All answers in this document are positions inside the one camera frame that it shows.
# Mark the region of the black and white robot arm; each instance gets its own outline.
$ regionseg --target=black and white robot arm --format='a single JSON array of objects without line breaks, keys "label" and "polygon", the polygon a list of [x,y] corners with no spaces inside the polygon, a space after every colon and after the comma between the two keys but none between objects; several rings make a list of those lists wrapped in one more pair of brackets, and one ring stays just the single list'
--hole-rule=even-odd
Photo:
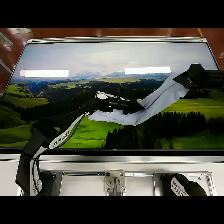
[{"label": "black and white robot arm", "polygon": [[[184,97],[189,90],[223,91],[223,87],[223,71],[206,71],[200,64],[193,64],[184,73],[165,82],[141,104],[97,92],[93,100],[78,110],[65,115],[52,116],[33,125],[32,137],[20,156],[16,183],[21,187],[24,195],[47,195],[47,181],[53,179],[53,176],[40,173],[38,158],[46,150],[64,144],[72,136],[81,119],[87,115],[91,115],[90,119],[98,121],[138,125],[179,100],[180,97]],[[173,100],[167,100],[168,93],[175,96]],[[113,114],[114,110],[120,111],[119,114]]]}]

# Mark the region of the brown floor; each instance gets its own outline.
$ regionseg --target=brown floor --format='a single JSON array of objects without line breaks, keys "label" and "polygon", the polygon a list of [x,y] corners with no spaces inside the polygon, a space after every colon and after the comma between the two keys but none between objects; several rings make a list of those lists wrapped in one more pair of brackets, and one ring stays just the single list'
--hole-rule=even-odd
[{"label": "brown floor", "polygon": [[[0,43],[0,59],[11,69],[16,65],[25,42],[30,38],[75,36],[204,36],[221,69],[224,69],[224,28],[30,28],[30,33],[14,33],[12,29],[0,28],[13,43]],[[8,76],[0,73],[0,93],[4,91]]]}]

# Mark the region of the white cloth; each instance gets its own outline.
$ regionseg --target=white cloth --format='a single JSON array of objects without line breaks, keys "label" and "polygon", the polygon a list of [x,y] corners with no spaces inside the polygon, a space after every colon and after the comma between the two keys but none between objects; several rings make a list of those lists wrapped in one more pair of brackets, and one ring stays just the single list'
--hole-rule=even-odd
[{"label": "white cloth", "polygon": [[140,102],[145,108],[142,111],[125,115],[120,110],[114,110],[113,112],[97,110],[89,116],[89,119],[114,122],[122,125],[135,126],[141,124],[187,94],[189,89],[173,80],[176,76],[178,75],[170,75],[162,86]]}]

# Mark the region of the black border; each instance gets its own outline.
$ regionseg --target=black border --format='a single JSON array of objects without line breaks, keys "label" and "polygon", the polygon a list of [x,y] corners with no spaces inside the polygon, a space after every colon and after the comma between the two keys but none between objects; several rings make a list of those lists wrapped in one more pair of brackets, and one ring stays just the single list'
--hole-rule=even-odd
[{"label": "black border", "polygon": [[[71,40],[70,41],[66,41],[66,42],[61,42],[61,41],[54,41],[52,42],[45,42],[45,43],[27,43],[24,47],[23,50],[19,56],[19,59],[16,63],[15,68],[12,71],[12,74],[8,80],[8,83],[5,87],[5,91],[2,95],[1,100],[4,97],[4,94],[8,88],[8,85],[12,79],[12,76],[15,72],[15,69],[20,61],[20,58],[25,50],[25,47],[29,44],[54,44],[54,43],[101,43],[103,41],[88,41],[88,39],[84,40],[84,41],[78,41],[78,42],[74,42]],[[121,41],[118,40],[117,42],[168,42],[168,43],[191,43],[189,41],[178,41],[178,42],[172,42],[172,41],[162,41],[162,40],[158,40],[158,41]],[[210,45],[207,42],[192,42],[192,43],[205,43],[207,44],[209,51],[213,57],[213,60],[215,61],[215,64],[217,66],[217,70],[219,70],[219,65],[214,57],[214,54],[210,48]],[[1,154],[20,154],[22,152],[24,148],[20,148],[20,147],[1,147],[0,146],[0,155]],[[75,149],[74,148],[63,148],[63,149],[54,149],[54,150],[46,150],[43,155],[84,155],[84,156],[224,156],[224,149],[184,149],[184,150],[179,150],[179,149],[175,149],[175,150],[170,150],[170,149],[126,149],[126,150],[122,150],[122,149],[110,149],[110,150],[104,150],[104,149],[95,149],[95,148],[82,148],[82,149]]]}]

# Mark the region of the flat screen display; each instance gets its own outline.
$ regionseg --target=flat screen display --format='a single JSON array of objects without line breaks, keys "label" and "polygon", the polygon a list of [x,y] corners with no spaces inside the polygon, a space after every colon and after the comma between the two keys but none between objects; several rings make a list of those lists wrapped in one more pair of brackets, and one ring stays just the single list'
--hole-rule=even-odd
[{"label": "flat screen display", "polygon": [[[193,63],[218,69],[207,43],[28,44],[1,101],[0,147],[22,149],[33,123],[75,111],[97,91],[141,102]],[[189,91],[137,126],[86,116],[60,149],[224,148],[223,118],[224,93]]]}]

